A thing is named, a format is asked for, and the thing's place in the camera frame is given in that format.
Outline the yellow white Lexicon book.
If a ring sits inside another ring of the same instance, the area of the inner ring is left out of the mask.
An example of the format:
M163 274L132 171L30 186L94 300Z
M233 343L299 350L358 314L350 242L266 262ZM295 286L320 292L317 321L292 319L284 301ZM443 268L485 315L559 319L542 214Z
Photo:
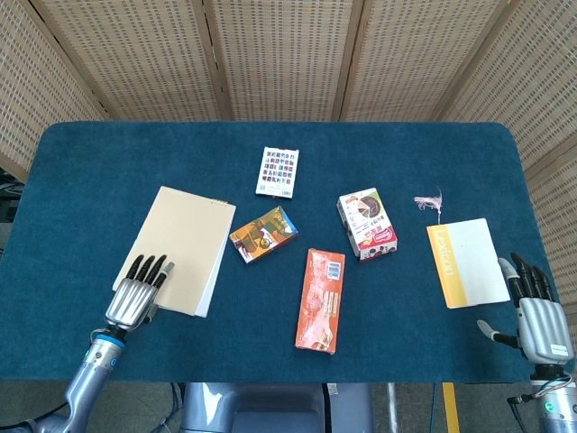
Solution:
M428 226L426 231L447 308L510 300L486 219Z

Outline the woven wooden folding screen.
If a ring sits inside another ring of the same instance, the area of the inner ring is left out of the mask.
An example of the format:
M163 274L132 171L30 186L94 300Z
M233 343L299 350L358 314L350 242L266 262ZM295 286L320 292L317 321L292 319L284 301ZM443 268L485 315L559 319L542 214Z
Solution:
M502 123L577 307L577 0L0 0L0 170L86 119Z

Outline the white picture grid card box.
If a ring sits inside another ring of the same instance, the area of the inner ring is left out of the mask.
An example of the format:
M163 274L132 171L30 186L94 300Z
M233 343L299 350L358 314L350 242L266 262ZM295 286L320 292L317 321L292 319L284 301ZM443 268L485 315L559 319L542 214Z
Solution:
M255 193L292 199L298 169L299 150L265 147Z

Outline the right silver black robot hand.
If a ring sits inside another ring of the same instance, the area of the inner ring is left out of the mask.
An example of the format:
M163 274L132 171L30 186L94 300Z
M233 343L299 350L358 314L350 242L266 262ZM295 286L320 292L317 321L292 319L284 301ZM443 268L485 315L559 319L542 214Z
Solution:
M533 365L565 365L574 359L572 340L563 307L540 268L517 253L498 264L517 314L517 334L505 335L479 319L477 326L489 340L522 352Z

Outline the white red cookie box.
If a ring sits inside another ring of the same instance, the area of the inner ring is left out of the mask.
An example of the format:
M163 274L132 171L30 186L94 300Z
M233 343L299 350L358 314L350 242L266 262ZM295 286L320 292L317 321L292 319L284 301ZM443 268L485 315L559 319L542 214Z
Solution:
M342 195L336 207L360 262L397 251L398 238L376 188Z

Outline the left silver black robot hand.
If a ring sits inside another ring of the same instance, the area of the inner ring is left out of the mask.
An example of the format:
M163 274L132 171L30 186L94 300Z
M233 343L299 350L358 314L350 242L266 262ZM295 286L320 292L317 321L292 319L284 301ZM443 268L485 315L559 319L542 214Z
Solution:
M105 312L105 323L109 327L130 332L151 320L160 288L174 268L174 263L166 260L166 254L147 258L140 254L134 259L116 286Z

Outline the orange blue illustrated box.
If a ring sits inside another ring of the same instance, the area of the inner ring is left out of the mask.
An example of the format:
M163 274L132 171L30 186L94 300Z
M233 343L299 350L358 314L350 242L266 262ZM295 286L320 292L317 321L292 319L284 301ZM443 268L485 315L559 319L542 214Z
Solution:
M252 263L298 235L298 230L282 207L233 231L229 238L245 263Z

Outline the dark background equipment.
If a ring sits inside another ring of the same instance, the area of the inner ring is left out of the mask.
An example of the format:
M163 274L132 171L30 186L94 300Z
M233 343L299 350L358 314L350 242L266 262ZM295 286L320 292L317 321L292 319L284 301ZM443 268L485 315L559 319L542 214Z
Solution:
M0 255L12 230L23 193L23 184L7 171L0 169Z

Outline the tan notebook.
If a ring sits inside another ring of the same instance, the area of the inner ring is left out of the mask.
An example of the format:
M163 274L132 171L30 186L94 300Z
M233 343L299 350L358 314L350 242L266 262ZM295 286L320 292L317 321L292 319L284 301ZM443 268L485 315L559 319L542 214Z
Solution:
M235 206L160 187L113 288L138 255L165 254L174 269L160 289L162 309L204 318L209 310Z

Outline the yellow floor tape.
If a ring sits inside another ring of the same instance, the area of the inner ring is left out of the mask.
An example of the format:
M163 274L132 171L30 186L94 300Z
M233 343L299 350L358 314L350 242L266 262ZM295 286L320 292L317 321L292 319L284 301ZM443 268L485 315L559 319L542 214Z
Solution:
M447 432L461 433L454 384L443 382L442 388Z

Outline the blue carpeted table surface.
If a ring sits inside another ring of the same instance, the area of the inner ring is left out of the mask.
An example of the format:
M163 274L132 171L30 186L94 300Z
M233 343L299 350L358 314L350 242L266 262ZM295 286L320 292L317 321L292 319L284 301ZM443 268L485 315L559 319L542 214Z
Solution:
M48 128L0 259L0 380L67 380L103 325L113 282L162 186L235 206L234 227L277 206L255 193L263 149L299 150L283 209L298 236L255 263L224 252L205 318L160 311L127 338L117 380L523 382L532 365L477 327L516 331L511 303L449 309L413 197L441 221L485 218L500 256L548 268L511 132L497 123L75 122ZM360 262L336 203L376 188L396 252ZM314 248L345 255L336 352L295 346Z

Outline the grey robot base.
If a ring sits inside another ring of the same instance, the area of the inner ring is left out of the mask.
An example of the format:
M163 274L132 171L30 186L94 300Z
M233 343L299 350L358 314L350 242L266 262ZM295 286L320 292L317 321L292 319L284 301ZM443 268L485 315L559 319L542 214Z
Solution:
M179 433L373 433L367 383L189 382Z

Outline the pink tassel bookmark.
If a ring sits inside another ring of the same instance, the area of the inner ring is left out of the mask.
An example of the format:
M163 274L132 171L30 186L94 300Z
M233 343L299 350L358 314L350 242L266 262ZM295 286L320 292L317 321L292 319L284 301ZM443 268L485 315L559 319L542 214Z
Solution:
M443 211L443 192L437 189L438 194L432 197L413 197L414 202L420 210L432 209L437 215L437 224L441 224L441 215Z

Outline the long orange snack box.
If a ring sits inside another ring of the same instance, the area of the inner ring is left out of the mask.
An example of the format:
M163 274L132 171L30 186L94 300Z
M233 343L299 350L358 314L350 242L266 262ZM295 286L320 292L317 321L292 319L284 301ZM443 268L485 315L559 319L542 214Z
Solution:
M308 249L296 348L330 355L336 352L344 265L342 253Z

